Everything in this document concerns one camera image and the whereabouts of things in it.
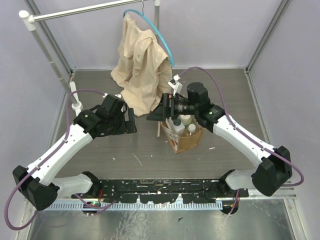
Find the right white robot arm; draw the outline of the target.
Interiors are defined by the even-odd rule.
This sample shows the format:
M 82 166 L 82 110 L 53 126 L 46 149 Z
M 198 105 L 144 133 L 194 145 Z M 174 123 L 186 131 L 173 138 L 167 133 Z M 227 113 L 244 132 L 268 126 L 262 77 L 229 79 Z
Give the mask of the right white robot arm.
M 270 197 L 292 176 L 289 150 L 284 146 L 275 148 L 237 124 L 222 107 L 211 103 L 202 83 L 190 83 L 187 97 L 164 93 L 146 119 L 164 122 L 180 115 L 193 116 L 202 128 L 228 141 L 253 164 L 251 170 L 232 169 L 219 179 L 223 196 L 231 197 L 238 189 L 256 189 Z

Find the brown canvas bag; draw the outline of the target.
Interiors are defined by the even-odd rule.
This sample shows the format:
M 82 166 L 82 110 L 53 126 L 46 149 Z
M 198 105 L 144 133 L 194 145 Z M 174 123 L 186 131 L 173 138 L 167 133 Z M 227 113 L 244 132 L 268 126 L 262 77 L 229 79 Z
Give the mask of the brown canvas bag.
M 175 134 L 166 122 L 160 122 L 159 124 L 175 154 L 198 146 L 203 138 L 204 129 L 197 124 L 195 125 L 195 131 L 193 133 L 190 133 L 186 128 L 182 136 Z

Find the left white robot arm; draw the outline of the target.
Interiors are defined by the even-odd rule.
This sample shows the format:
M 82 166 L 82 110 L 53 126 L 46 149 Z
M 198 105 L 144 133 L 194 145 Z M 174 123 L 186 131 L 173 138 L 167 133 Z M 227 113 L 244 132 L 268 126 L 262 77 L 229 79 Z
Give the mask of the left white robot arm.
M 116 95 L 107 94 L 101 104 L 81 111 L 66 133 L 39 159 L 27 167 L 17 166 L 12 174 L 18 191 L 38 210 L 48 208 L 55 200 L 84 194 L 98 197 L 100 180 L 91 172 L 57 178 L 62 167 L 85 145 L 99 137 L 134 134 L 133 108 Z

